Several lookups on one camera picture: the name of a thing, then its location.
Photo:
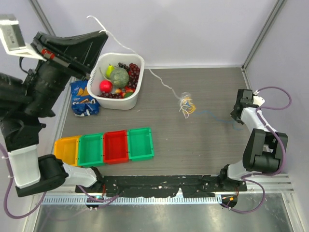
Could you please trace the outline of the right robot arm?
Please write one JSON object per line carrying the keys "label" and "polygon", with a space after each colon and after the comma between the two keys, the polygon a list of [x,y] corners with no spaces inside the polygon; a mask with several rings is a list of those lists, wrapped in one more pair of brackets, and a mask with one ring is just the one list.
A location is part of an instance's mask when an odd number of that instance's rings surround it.
{"label": "right robot arm", "polygon": [[276,131],[262,114],[265,100],[260,91],[239,89],[231,117],[246,125],[251,135],[242,160],[226,165],[218,176],[218,185],[224,191],[242,185],[246,177],[280,174],[286,160],[288,136]]}

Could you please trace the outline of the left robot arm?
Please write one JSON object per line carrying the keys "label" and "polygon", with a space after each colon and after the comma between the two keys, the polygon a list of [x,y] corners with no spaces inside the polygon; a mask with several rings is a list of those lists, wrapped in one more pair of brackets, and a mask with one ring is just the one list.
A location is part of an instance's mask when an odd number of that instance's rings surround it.
{"label": "left robot arm", "polygon": [[72,77],[86,79],[108,39],[103,31],[55,37],[38,32],[30,44],[38,64],[25,80],[0,75],[0,129],[8,150],[19,197],[62,185],[80,185],[97,193],[103,181],[96,168],[66,164],[54,155],[38,156],[40,118],[54,117],[52,108]]}

